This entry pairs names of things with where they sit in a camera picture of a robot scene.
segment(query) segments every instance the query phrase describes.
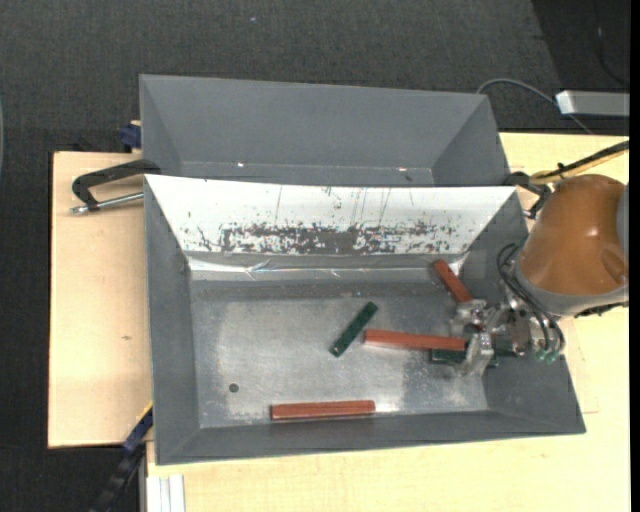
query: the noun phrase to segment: wooden table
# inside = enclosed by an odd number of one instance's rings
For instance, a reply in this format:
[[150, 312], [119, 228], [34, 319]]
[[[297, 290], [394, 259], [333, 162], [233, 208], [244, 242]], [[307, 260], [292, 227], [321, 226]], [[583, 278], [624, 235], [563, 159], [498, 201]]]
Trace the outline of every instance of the wooden table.
[[[513, 170], [572, 162], [619, 137], [501, 135]], [[75, 217], [81, 174], [139, 155], [56, 153], [49, 446], [120, 443], [151, 398], [142, 207]], [[628, 181], [628, 155], [594, 169]], [[100, 197], [139, 190], [140, 179]], [[587, 434], [346, 454], [156, 466], [184, 475], [187, 510], [626, 510], [630, 507], [628, 310], [568, 325]]]

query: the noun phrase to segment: wire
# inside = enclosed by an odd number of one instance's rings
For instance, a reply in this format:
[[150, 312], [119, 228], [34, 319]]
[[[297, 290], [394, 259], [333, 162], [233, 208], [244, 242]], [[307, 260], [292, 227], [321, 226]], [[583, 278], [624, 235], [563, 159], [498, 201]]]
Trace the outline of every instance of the wire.
[[2, 110], [2, 96], [0, 96], [0, 178], [2, 177], [3, 163], [4, 163], [4, 112]]
[[533, 176], [531, 176], [529, 183], [531, 183], [532, 185], [545, 185], [547, 183], [553, 183], [566, 178], [570, 178], [572, 176], [577, 176], [578, 174], [581, 174], [584, 171], [591, 169], [592, 167], [603, 164], [611, 160], [612, 158], [616, 158], [617, 156], [620, 156], [627, 151], [629, 151], [629, 141], [625, 140], [623, 142], [618, 142], [613, 146], [601, 149], [593, 155], [582, 158], [569, 165], [558, 164], [558, 168], [554, 171], [537, 172]]
[[[508, 84], [516, 87], [521, 87], [523, 89], [526, 89], [529, 92], [537, 94], [546, 102], [551, 103], [551, 105], [553, 105], [556, 109], [559, 108], [558, 103], [551, 96], [543, 93], [540, 89], [534, 87], [533, 85], [529, 85], [525, 82], [521, 82], [520, 80], [514, 80], [513, 78], [494, 78], [492, 80], [487, 80], [482, 85], [480, 85], [480, 87], [476, 89], [476, 94], [482, 94], [485, 89], [488, 89], [489, 87], [492, 87], [494, 85], [499, 85], [499, 84]], [[577, 119], [575, 116], [571, 114], [567, 114], [567, 115], [585, 132], [587, 132], [589, 135], [593, 135], [593, 132], [589, 128], [587, 128], [584, 125], [584, 123], [582, 123], [582, 121], [580, 121], [579, 119]]]
[[596, 48], [596, 57], [598, 57], [598, 62], [600, 63], [600, 66], [602, 66], [602, 69], [607, 75], [613, 78], [613, 80], [618, 82], [618, 84], [622, 85], [625, 89], [630, 89], [631, 84], [629, 83], [629, 81], [620, 77], [617, 73], [614, 73], [604, 58], [604, 37], [603, 37], [602, 25], [600, 25], [600, 19], [601, 19], [600, 2], [598, 2], [598, 0], [593, 1], [593, 10], [596, 17], [596, 36], [598, 39], [598, 46]]
[[[551, 352], [552, 354], [555, 353], [555, 355], [557, 355], [560, 353], [560, 351], [562, 351], [562, 349], [566, 345], [566, 339], [564, 337], [564, 333], [562, 332], [562, 329], [560, 329], [560, 326], [556, 322], [553, 315], [547, 312], [540, 305], [540, 303], [534, 297], [532, 297], [531, 294], [527, 290], [525, 290], [520, 285], [520, 283], [518, 283], [515, 279], [513, 279], [504, 269], [505, 265], [510, 262], [510, 260], [513, 258], [513, 255], [515, 254], [515, 252], [518, 250], [519, 247], [520, 247], [520, 244], [511, 243], [506, 245], [500, 250], [496, 258], [498, 272], [500, 273], [500, 277], [502, 277], [503, 281], [511, 289], [511, 291], [515, 293], [520, 299], [522, 299], [531, 309], [531, 312], [533, 313], [534, 317], [536, 318], [536, 320], [538, 321], [542, 329], [542, 333], [545, 339], [545, 350], [547, 352]], [[502, 257], [503, 254], [509, 249], [511, 249], [511, 252], [506, 256], [506, 258], [503, 259]], [[553, 330], [556, 332], [556, 335], [558, 338], [556, 346], [553, 350], [551, 350], [551, 336], [549, 334], [547, 325], [545, 324], [545, 321], [544, 321], [545, 319], [547, 320], [549, 325], [553, 328]]]

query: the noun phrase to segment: black cable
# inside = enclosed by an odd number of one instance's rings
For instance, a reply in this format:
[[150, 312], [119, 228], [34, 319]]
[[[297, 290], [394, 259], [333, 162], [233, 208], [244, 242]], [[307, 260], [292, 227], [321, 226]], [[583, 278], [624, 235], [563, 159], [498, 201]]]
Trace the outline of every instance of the black cable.
[[2, 110], [2, 96], [0, 96], [0, 178], [2, 178], [3, 163], [4, 163], [4, 112]]
[[[543, 93], [540, 89], [534, 87], [533, 85], [529, 85], [525, 82], [521, 82], [520, 80], [514, 80], [513, 78], [494, 78], [492, 80], [487, 80], [482, 85], [480, 85], [480, 87], [476, 89], [476, 94], [482, 94], [485, 89], [488, 89], [489, 87], [492, 87], [498, 84], [507, 84], [507, 85], [514, 85], [516, 87], [521, 87], [523, 89], [526, 89], [529, 92], [537, 94], [543, 100], [547, 101], [548, 103], [551, 103], [551, 105], [553, 105], [556, 109], [559, 108], [558, 103], [551, 96], [548, 96], [547, 94]], [[580, 121], [579, 119], [577, 119], [575, 116], [571, 114], [567, 114], [567, 116], [571, 118], [580, 128], [582, 128], [589, 135], [593, 135], [593, 132], [589, 128], [587, 128], [584, 125], [584, 123], [582, 123], [582, 121]]]
[[607, 64], [606, 59], [604, 58], [604, 37], [602, 31], [602, 25], [600, 24], [601, 16], [600, 16], [600, 6], [598, 0], [593, 0], [593, 11], [596, 17], [596, 36], [598, 39], [598, 45], [596, 47], [596, 57], [598, 58], [598, 62], [604, 72], [609, 75], [613, 80], [618, 82], [619, 85], [622, 85], [625, 89], [630, 89], [631, 84], [628, 80], [620, 77], [617, 73], [614, 73], [612, 69]]
[[[542, 332], [545, 338], [545, 345], [546, 345], [545, 349], [550, 350], [551, 342], [550, 342], [549, 332], [543, 317], [547, 319], [547, 322], [549, 323], [549, 325], [551, 325], [551, 327], [557, 333], [558, 343], [555, 348], [555, 351], [560, 352], [566, 345], [566, 339], [564, 337], [564, 333], [562, 332], [562, 329], [560, 329], [560, 326], [556, 322], [553, 315], [547, 312], [540, 305], [540, 303], [534, 297], [531, 296], [531, 294], [527, 290], [525, 290], [515, 279], [512, 279], [511, 276], [509, 276], [507, 272], [504, 270], [504, 266], [513, 257], [515, 252], [518, 250], [518, 247], [519, 245], [515, 243], [511, 243], [506, 245], [500, 250], [500, 252], [498, 253], [498, 257], [496, 258], [498, 272], [500, 273], [500, 277], [502, 277], [505, 284], [511, 289], [511, 291], [513, 291], [513, 293], [515, 293], [520, 299], [522, 299], [531, 308], [533, 315], [536, 317], [536, 320], [538, 321], [538, 323], [540, 324], [540, 327], [542, 328]], [[511, 249], [511, 252], [507, 255], [506, 258], [503, 259], [502, 255], [509, 249]]]

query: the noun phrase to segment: wooden stick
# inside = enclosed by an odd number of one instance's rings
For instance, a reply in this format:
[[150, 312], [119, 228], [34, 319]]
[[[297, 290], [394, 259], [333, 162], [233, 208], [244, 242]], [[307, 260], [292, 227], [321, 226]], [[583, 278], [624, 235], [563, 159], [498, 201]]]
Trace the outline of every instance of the wooden stick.
[[346, 400], [342, 402], [302, 402], [271, 406], [271, 419], [306, 420], [344, 416], [363, 416], [376, 412], [373, 400]]
[[459, 352], [464, 352], [465, 350], [465, 341], [462, 338], [408, 334], [406, 332], [380, 331], [377, 329], [367, 329], [364, 332], [364, 342], [370, 345], [414, 350], [455, 350]]
[[456, 302], [469, 302], [473, 300], [473, 296], [469, 293], [467, 287], [462, 284], [458, 276], [453, 273], [453, 270], [451, 270], [451, 267], [449, 267], [446, 261], [436, 261], [433, 264], [433, 269]]

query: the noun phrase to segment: black carpet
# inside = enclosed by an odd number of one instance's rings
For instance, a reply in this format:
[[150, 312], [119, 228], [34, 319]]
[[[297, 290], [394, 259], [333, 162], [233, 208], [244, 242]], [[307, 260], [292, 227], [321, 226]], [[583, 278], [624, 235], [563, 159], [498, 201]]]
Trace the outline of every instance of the black carpet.
[[[85, 510], [117, 464], [113, 448], [46, 450], [48, 152], [79, 141], [122, 150], [116, 133], [139, 116], [139, 73], [464, 92], [508, 77], [546, 94], [624, 90], [630, 0], [599, 1], [599, 10], [576, 0], [0, 2], [0, 508]], [[527, 91], [488, 93], [502, 130], [579, 131]], [[121, 509], [136, 504], [133, 489]]]

